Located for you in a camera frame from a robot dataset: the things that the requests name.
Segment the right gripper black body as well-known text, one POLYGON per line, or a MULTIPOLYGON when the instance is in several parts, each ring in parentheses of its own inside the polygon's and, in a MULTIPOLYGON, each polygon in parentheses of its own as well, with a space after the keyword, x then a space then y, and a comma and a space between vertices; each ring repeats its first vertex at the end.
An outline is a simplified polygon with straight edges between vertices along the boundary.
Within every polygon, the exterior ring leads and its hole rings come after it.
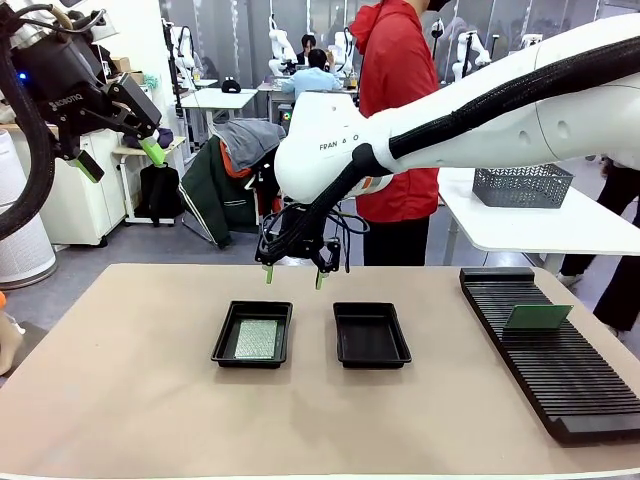
POLYGON ((275 265, 284 257, 311 260, 314 265, 339 265, 341 241, 322 236, 287 241, 284 235, 266 234, 259 238, 255 260, 263 265, 275 265))

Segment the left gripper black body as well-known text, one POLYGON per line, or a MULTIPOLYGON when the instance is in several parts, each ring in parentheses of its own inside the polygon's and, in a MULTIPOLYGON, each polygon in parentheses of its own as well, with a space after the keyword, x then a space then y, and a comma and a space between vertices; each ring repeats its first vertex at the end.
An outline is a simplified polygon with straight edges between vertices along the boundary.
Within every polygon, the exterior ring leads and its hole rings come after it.
POLYGON ((43 38, 14 48, 12 62, 43 120, 58 127, 57 157, 76 157, 84 134, 119 127, 122 108, 97 77, 101 63, 84 38, 43 38))

